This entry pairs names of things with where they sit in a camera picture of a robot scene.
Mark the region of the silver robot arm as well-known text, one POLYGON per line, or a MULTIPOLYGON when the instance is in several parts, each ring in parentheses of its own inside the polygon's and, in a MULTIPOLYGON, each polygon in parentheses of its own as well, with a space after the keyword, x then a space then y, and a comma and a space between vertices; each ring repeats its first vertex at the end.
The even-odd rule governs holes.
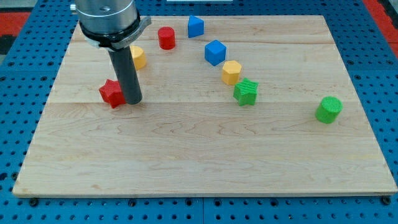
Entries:
POLYGON ((114 52, 128 47, 152 24, 151 17, 140 16, 135 0, 75 0, 70 10, 91 45, 114 52))

